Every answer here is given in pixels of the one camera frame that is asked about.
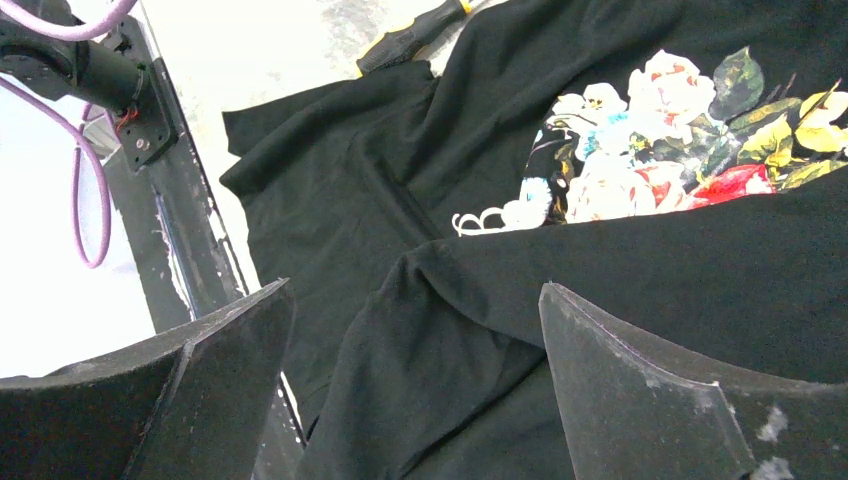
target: table surface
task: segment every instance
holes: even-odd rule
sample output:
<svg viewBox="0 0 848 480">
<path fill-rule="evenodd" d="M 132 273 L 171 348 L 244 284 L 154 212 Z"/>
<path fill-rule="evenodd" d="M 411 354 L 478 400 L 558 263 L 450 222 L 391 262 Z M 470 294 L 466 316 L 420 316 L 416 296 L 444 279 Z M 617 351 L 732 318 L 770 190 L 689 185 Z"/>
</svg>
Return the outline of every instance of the table surface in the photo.
<svg viewBox="0 0 848 480">
<path fill-rule="evenodd" d="M 220 184 L 238 160 L 227 152 L 222 111 L 240 110 L 327 83 L 356 78 L 354 60 L 381 32 L 443 0 L 142 0 L 143 15 L 170 71 L 250 291 L 259 288 L 238 199 Z M 474 2 L 475 12 L 505 0 Z M 462 28 L 449 28 L 422 56 L 444 70 Z"/>
</svg>

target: black and yellow handle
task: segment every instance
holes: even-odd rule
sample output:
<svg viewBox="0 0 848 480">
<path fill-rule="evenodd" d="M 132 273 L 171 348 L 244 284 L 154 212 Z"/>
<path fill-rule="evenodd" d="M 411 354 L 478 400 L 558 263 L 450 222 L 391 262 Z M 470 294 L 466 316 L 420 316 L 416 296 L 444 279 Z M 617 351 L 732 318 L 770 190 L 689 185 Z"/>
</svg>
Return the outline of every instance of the black and yellow handle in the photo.
<svg viewBox="0 0 848 480">
<path fill-rule="evenodd" d="M 469 13 L 471 6 L 466 0 L 446 0 L 439 7 L 415 17 L 411 24 L 383 34 L 356 61 L 359 73 L 364 75 L 412 60 L 447 27 Z"/>
</svg>

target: scratched black edge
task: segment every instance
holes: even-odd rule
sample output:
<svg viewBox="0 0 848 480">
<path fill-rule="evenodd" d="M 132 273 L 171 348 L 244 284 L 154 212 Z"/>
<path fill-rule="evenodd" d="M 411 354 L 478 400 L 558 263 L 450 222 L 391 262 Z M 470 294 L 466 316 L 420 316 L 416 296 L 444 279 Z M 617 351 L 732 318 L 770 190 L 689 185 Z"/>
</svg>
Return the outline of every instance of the scratched black edge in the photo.
<svg viewBox="0 0 848 480">
<path fill-rule="evenodd" d="M 134 19 L 127 20 L 122 33 L 134 42 L 143 42 L 139 25 Z M 140 60 L 152 61 L 148 49 L 133 50 L 132 54 Z M 177 130 L 177 142 L 162 158 L 138 173 L 131 171 L 121 150 L 107 162 L 106 172 L 154 328 L 160 333 L 211 313 L 248 292 L 241 290 L 245 282 L 229 238 L 215 238 L 209 223 L 210 216 L 220 218 L 220 214 L 165 63 L 159 58 L 152 65 L 166 87 L 163 93 Z M 171 254 L 183 273 L 188 297 L 185 301 L 171 276 Z M 303 455 L 304 439 L 281 379 L 278 388 L 283 396 L 274 395 L 254 480 L 293 479 Z"/>
</svg>

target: wrinkled fabric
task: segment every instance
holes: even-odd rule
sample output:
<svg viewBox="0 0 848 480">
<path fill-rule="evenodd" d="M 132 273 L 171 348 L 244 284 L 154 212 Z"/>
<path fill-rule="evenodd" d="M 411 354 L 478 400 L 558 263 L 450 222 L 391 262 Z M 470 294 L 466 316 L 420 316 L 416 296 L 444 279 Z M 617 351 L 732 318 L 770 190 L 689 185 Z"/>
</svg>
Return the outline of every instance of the wrinkled fabric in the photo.
<svg viewBox="0 0 848 480">
<path fill-rule="evenodd" d="M 301 478 L 569 478 L 548 281 L 719 360 L 844 380 L 845 169 L 658 216 L 475 238 L 452 218 L 515 199 L 561 92 L 626 92 L 660 49 L 711 72 L 748 45 L 766 78 L 826 91 L 846 10 L 511 0 L 468 24 L 441 78 L 413 62 L 225 114 L 242 159 L 222 182 L 257 273 L 298 301 L 281 348 L 311 432 Z"/>
</svg>

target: black metal bracket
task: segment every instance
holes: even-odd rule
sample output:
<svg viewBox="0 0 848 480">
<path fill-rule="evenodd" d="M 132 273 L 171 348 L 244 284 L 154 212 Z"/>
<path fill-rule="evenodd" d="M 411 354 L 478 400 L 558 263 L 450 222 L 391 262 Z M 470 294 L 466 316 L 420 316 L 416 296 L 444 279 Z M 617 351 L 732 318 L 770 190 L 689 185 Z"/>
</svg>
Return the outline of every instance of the black metal bracket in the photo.
<svg viewBox="0 0 848 480">
<path fill-rule="evenodd" d="M 144 70 L 144 82 L 135 104 L 136 111 L 122 112 L 128 115 L 126 124 L 118 128 L 117 134 L 127 154 L 130 170 L 137 172 L 165 154 L 177 143 L 175 115 L 171 106 L 176 105 L 173 86 L 161 63 L 150 55 L 146 39 L 138 21 L 127 17 L 110 37 L 119 36 L 120 42 L 107 38 L 104 43 L 117 43 L 115 52 L 137 62 Z"/>
</svg>

